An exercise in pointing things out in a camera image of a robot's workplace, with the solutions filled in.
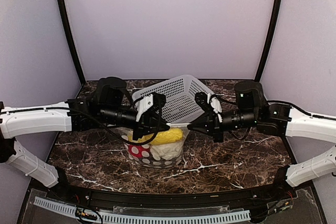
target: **marble countertop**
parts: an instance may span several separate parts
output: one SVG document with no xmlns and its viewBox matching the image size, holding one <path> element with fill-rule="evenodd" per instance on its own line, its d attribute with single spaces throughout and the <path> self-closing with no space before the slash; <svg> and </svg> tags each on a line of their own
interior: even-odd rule
<svg viewBox="0 0 336 224">
<path fill-rule="evenodd" d="M 127 81 L 135 92 L 158 80 Z M 203 80 L 216 94 L 234 101 L 236 80 Z M 79 97 L 92 94 L 96 81 L 88 82 Z M 223 110 L 233 106 L 223 104 Z M 237 131 L 242 136 L 245 130 Z M 61 133 L 49 163 L 63 168 L 75 186 L 148 194 L 213 193 L 271 184 L 278 168 L 290 164 L 281 138 L 252 129 L 243 140 L 224 133 L 224 143 L 190 132 L 183 161 L 173 168 L 147 168 L 129 161 L 123 143 L 104 130 Z"/>
</svg>

